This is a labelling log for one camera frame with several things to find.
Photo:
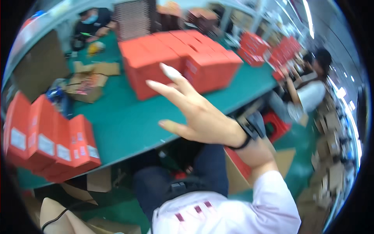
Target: light pink shirt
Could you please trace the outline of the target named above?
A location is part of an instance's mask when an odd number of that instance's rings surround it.
[[[256,180],[252,203],[228,200],[215,192],[191,192],[153,213],[154,234],[296,234],[300,224],[295,201],[277,171]]]

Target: perforated metal panel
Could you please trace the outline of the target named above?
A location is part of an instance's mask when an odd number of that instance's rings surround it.
[[[156,0],[136,0],[114,4],[113,20],[117,22],[119,41],[156,31]]]

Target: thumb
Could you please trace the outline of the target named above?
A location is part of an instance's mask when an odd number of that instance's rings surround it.
[[[160,120],[159,125],[166,131],[179,135],[187,140],[191,140],[195,136],[195,131],[190,127],[184,124],[178,124],[168,119]]]

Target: black cable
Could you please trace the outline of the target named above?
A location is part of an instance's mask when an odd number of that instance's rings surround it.
[[[89,201],[93,201],[93,199],[89,199],[89,200],[86,200],[86,201],[80,201],[80,202],[77,202],[77,203],[71,205],[70,207],[66,208],[66,209],[65,209],[63,212],[61,212],[61,214],[59,214],[59,216],[57,216],[55,219],[52,219],[52,220],[46,222],[46,223],[42,226],[42,228],[41,228],[42,232],[44,232],[44,229],[46,228],[46,226],[48,226],[49,224],[51,224],[51,223],[53,223],[53,222],[56,222],[59,218],[61,218],[61,217],[63,216],[63,214],[64,214],[66,211],[70,210],[71,208],[73,208],[73,207],[75,207],[75,206],[77,206],[77,205],[80,205],[80,204],[83,204],[83,203],[86,203],[86,202],[89,202]]]

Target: black wrist strap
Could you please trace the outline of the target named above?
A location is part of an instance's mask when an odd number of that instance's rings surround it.
[[[229,146],[229,148],[232,149],[232,150],[243,149],[243,148],[245,148],[248,145],[248,143],[249,143],[249,141],[251,139],[256,140],[257,137],[259,137],[258,126],[252,125],[247,119],[246,119],[246,123],[245,124],[240,123],[237,119],[236,119],[236,122],[244,130],[245,134],[247,134],[247,138],[245,139],[244,143],[240,147],[238,147],[238,148],[230,147]]]

